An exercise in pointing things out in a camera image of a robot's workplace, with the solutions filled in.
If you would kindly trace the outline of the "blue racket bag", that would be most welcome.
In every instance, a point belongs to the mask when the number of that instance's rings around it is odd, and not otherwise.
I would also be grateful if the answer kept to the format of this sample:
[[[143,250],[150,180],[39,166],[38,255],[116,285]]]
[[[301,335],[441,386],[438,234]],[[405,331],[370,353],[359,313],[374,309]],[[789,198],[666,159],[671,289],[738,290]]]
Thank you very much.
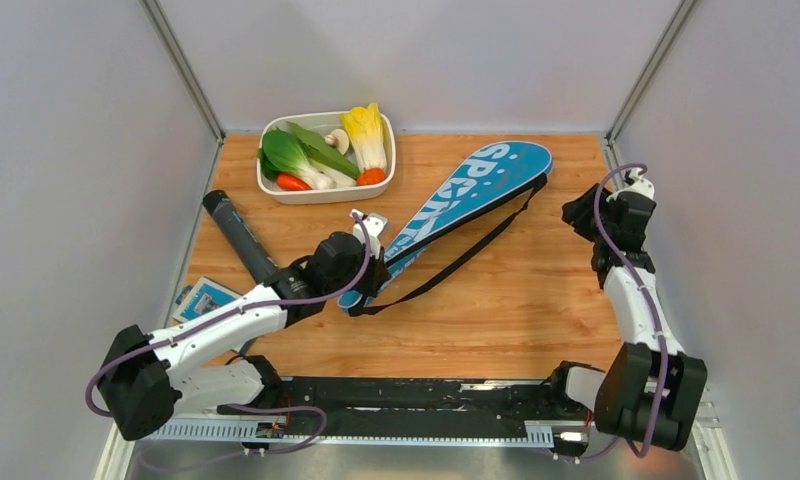
[[[434,241],[525,195],[518,210],[431,279],[394,303],[400,304],[429,292],[502,234],[546,186],[552,171],[552,153],[538,143],[513,140],[478,149],[459,164],[385,248],[388,280],[374,293],[349,291],[343,294],[339,306],[351,317],[375,315],[389,308],[390,304],[374,305],[372,301]]]

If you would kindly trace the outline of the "black shuttlecock tube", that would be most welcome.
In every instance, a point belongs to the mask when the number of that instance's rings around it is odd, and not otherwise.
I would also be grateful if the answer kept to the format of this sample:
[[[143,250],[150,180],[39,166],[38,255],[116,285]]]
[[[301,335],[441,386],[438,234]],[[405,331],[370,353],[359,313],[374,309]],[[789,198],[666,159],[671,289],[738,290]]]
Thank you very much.
[[[208,192],[202,204],[257,284],[264,283],[279,271],[225,191]]]

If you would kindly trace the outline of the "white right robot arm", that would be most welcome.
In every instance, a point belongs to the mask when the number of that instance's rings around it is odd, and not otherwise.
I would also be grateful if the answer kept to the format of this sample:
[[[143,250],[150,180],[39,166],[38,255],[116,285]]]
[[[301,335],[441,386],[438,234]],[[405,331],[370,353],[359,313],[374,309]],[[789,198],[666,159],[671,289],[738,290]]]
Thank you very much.
[[[585,407],[603,433],[680,451],[708,370],[684,352],[658,302],[655,266],[643,248],[655,208],[651,186],[612,193],[598,184],[563,205],[563,221],[593,244],[591,266],[613,307],[622,345],[606,372],[562,362],[546,402],[560,418]]]

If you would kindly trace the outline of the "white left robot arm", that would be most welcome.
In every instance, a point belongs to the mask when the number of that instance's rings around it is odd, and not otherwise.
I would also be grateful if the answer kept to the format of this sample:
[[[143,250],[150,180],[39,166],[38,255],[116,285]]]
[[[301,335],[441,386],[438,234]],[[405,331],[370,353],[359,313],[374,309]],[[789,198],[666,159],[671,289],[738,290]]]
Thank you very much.
[[[174,416],[219,405],[276,410],[282,388],[248,360],[208,361],[249,340],[288,329],[349,292],[372,293],[387,278],[384,248],[368,224],[335,232],[301,263],[267,275],[247,293],[193,320],[145,332],[119,330],[84,391],[87,408],[123,439],[143,439]]]

